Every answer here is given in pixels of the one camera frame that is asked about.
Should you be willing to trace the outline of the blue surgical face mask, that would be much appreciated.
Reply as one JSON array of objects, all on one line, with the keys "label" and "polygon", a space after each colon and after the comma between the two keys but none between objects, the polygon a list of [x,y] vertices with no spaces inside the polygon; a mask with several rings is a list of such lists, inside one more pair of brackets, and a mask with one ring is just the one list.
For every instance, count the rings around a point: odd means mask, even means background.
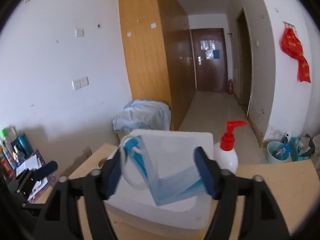
[{"label": "blue surgical face mask", "polygon": [[120,166],[126,182],[148,190],[156,206],[205,193],[194,161],[199,141],[190,135],[127,135],[121,140]]}]

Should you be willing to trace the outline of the teal cylindrical canister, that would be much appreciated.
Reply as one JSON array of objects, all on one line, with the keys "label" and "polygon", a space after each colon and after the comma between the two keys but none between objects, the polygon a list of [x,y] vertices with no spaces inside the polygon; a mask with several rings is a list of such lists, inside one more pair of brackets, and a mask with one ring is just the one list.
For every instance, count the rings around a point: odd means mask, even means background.
[{"label": "teal cylindrical canister", "polygon": [[31,146],[26,134],[23,133],[23,134],[19,135],[17,137],[17,140],[18,140],[20,146],[24,149],[24,152],[26,153],[26,155],[31,156],[33,154],[34,150]]}]

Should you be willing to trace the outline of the teal waste bin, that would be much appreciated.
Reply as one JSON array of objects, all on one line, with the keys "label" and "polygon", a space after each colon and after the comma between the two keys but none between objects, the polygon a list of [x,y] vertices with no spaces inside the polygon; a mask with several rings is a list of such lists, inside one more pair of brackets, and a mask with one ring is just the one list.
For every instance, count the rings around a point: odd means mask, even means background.
[{"label": "teal waste bin", "polygon": [[291,162],[291,147],[288,143],[271,141],[267,145],[267,161],[269,164]]}]

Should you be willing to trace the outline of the white red pump bottle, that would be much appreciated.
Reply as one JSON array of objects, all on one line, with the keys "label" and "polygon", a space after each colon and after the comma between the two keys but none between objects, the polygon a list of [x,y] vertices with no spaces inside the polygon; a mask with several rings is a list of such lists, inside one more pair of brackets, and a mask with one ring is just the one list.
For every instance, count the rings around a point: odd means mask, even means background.
[{"label": "white red pump bottle", "polygon": [[214,144],[214,160],[221,169],[227,169],[233,174],[238,168],[238,155],[234,149],[235,136],[233,132],[235,128],[246,125],[246,121],[227,121],[225,133],[221,140]]}]

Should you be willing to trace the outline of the white styrofoam box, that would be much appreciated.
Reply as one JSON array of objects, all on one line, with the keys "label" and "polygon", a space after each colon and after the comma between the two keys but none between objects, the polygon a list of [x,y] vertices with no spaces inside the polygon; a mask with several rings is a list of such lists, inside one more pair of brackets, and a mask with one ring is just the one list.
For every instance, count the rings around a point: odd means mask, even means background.
[{"label": "white styrofoam box", "polygon": [[209,220],[211,198],[194,161],[203,148],[213,158],[213,135],[136,129],[121,143],[128,160],[126,176],[105,201],[113,213],[156,225],[200,230]]}]

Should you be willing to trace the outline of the light blue cloth pile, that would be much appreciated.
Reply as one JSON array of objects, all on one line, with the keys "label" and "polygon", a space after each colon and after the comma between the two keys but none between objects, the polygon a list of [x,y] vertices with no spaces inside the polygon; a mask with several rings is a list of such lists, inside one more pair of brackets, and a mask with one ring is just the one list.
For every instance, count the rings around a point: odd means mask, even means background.
[{"label": "light blue cloth pile", "polygon": [[150,100],[129,102],[112,121],[115,133],[135,129],[169,131],[171,110],[166,103]]}]

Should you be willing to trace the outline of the red fire extinguisher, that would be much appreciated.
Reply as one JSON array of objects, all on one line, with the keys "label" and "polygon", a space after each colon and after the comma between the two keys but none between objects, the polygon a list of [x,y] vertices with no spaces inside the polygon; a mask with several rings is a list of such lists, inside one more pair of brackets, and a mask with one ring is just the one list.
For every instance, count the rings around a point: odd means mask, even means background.
[{"label": "red fire extinguisher", "polygon": [[232,79],[228,80],[228,91],[227,92],[229,95],[233,94],[233,80]]}]

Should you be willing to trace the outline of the red hanging banner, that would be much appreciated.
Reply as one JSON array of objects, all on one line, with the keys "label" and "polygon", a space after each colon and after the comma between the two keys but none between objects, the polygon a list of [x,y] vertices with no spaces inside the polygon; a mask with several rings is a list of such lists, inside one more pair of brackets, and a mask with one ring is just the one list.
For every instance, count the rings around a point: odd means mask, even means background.
[{"label": "red hanging banner", "polygon": [[311,83],[309,64],[304,57],[303,46],[292,28],[285,28],[280,47],[289,57],[298,62],[298,81]]}]

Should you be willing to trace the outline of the dark brown entrance door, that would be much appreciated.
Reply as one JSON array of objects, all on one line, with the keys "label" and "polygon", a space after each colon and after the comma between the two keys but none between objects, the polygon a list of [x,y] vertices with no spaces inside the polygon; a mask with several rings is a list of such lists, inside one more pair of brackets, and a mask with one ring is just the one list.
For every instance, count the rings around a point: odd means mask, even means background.
[{"label": "dark brown entrance door", "polygon": [[193,29],[191,37],[197,90],[214,93],[226,92],[228,70],[223,29]]}]

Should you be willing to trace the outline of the wooden wardrobe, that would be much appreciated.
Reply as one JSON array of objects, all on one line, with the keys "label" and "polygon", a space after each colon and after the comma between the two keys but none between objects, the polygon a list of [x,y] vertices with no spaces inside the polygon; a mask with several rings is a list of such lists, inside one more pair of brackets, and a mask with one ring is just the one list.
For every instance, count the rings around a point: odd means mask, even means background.
[{"label": "wooden wardrobe", "polygon": [[118,5],[132,98],[166,103],[177,131],[196,92],[187,14],[177,0]]}]

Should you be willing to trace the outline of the double wall switch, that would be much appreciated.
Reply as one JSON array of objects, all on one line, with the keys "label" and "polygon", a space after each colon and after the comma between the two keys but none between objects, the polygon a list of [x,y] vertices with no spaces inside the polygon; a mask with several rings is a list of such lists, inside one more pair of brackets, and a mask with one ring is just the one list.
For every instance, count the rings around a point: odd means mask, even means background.
[{"label": "double wall switch", "polygon": [[81,88],[87,87],[89,85],[88,77],[82,77],[77,80],[72,81],[73,90],[79,90]]}]

